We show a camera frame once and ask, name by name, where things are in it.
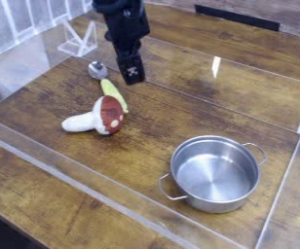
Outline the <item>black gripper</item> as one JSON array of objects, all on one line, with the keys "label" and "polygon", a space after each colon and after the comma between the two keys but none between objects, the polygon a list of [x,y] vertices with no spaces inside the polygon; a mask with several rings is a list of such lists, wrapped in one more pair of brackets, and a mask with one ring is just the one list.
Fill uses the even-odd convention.
[{"label": "black gripper", "polygon": [[127,85],[144,81],[138,49],[150,33],[143,3],[106,3],[103,7],[108,34],[118,54],[118,66]]}]

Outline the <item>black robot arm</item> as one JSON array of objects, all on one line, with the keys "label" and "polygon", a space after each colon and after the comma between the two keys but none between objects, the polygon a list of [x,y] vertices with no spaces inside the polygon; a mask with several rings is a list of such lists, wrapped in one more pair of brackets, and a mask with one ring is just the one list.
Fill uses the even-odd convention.
[{"label": "black robot arm", "polygon": [[106,21],[106,39],[116,52],[124,83],[132,85],[143,82],[140,39],[150,33],[143,0],[92,0],[92,9]]}]

